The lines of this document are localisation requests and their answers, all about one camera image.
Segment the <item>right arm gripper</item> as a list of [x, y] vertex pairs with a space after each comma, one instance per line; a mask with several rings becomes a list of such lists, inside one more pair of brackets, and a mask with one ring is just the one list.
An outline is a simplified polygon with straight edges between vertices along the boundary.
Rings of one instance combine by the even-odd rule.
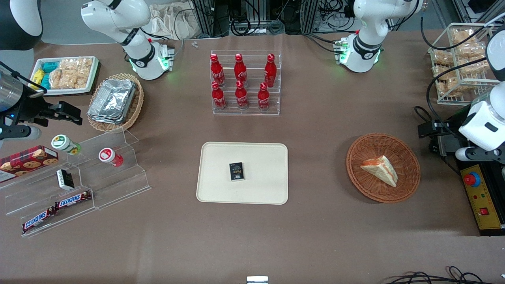
[[26, 86], [13, 76], [2, 73], [0, 79], [0, 111], [1, 116], [11, 121], [28, 121], [39, 115], [39, 125], [48, 126], [49, 120], [64, 120], [76, 125], [82, 125], [81, 110], [67, 102], [57, 104], [45, 103], [40, 110], [39, 92]]

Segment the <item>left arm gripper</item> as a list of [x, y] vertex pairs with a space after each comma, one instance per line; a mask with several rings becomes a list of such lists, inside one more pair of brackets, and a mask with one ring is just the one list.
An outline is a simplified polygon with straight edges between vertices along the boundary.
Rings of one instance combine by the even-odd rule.
[[[445, 124], [426, 121], [418, 125], [418, 138], [430, 137], [429, 149], [440, 156], [454, 156], [460, 141], [447, 135]], [[474, 104], [459, 132], [484, 150], [499, 148], [505, 140], [504, 104]]]

